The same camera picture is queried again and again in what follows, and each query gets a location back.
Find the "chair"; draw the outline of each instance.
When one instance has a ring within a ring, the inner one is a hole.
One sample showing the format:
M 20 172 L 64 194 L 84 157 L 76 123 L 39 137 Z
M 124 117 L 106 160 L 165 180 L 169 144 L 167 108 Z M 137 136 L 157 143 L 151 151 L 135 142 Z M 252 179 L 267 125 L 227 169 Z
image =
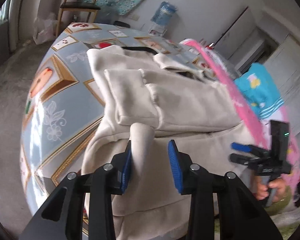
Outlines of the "chair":
M 61 24 L 61 18 L 63 11 L 84 11 L 89 12 L 87 17 L 87 22 L 89 21 L 90 14 L 94 12 L 93 22 L 97 17 L 98 11 L 101 9 L 99 6 L 95 5 L 96 0 L 92 2 L 67 2 L 67 0 L 63 0 L 63 3 L 60 5 L 59 14 L 58 14 L 58 24 L 56 29 L 56 38 L 59 35 L 59 29 Z

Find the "metal screw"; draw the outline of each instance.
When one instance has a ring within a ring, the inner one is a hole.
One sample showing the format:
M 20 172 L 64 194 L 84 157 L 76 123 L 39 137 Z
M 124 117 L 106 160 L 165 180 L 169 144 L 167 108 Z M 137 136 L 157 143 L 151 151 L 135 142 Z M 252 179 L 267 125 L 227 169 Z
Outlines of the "metal screw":
M 235 175 L 232 171 L 230 171 L 230 172 L 227 173 L 227 177 L 228 177 L 229 179 L 234 179 L 235 176 L 236 176 L 236 175 Z
M 190 169 L 193 170 L 193 171 L 197 171 L 200 169 L 200 166 L 196 163 L 193 163 L 190 165 Z
M 75 172 L 70 172 L 70 173 L 68 173 L 67 178 L 74 179 L 76 176 L 77 176 L 77 174 Z
M 112 165 L 111 163 L 107 163 L 107 164 L 105 164 L 105 165 L 103 166 L 103 169 L 104 169 L 105 171 L 110 171 L 110 170 L 113 169 L 113 165 Z

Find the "folded garment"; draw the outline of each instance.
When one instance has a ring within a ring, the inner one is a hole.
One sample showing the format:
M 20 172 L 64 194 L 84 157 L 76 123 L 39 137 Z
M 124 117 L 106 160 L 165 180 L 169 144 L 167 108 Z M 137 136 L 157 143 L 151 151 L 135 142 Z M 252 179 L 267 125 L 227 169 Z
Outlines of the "folded garment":
M 207 84 L 161 69 L 160 57 L 154 60 L 146 52 L 110 46 L 90 49 L 87 55 L 106 105 L 86 148 L 82 174 L 110 162 L 131 140 L 129 185 L 112 200 L 117 239 L 147 240 L 183 228 L 190 197 L 175 189 L 168 141 L 174 139 L 180 151 L 209 172 L 234 171 L 238 176 L 244 166 L 229 162 L 230 145 L 254 143 L 227 90 L 218 82 Z M 89 194 L 85 208 L 89 210 Z
M 260 63 L 252 63 L 248 72 L 234 83 L 259 119 L 268 118 L 283 105 L 283 99 L 272 77 Z

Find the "electrical outlet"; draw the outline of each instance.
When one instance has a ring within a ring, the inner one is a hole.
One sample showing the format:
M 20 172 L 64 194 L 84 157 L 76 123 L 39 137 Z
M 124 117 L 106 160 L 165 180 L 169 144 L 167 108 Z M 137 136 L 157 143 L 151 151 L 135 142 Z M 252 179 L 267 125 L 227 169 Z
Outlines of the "electrical outlet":
M 134 20 L 134 21 L 138 21 L 139 18 L 140 18 L 140 16 L 137 15 L 137 14 L 129 14 L 128 15 L 128 19 L 131 19 L 131 20 Z

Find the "black seat cushion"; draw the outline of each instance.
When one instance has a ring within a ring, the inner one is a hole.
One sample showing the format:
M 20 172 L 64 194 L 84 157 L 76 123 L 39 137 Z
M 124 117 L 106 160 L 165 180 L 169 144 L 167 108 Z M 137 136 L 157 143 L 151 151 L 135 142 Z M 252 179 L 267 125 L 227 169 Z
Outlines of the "black seat cushion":
M 60 8 L 101 9 L 98 5 L 95 5 L 92 2 L 65 2 L 60 5 Z

